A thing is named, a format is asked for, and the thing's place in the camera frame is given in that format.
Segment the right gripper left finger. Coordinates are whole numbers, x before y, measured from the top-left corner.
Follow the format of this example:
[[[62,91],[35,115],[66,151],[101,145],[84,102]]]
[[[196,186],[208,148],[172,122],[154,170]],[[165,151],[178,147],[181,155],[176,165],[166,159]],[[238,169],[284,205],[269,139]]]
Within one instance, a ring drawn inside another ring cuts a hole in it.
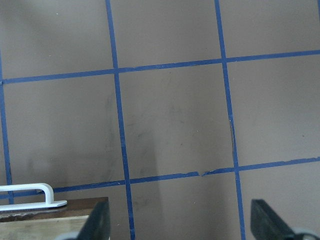
[[[58,240],[110,240],[111,217],[108,201],[98,202],[80,231],[62,233]]]

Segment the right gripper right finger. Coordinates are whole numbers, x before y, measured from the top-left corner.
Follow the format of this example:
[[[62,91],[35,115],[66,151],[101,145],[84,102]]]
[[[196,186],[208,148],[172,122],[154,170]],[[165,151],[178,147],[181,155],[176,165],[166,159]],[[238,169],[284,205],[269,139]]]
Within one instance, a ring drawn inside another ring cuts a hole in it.
[[[263,199],[252,199],[250,231],[256,240],[318,240],[320,236],[303,228],[291,228]]]

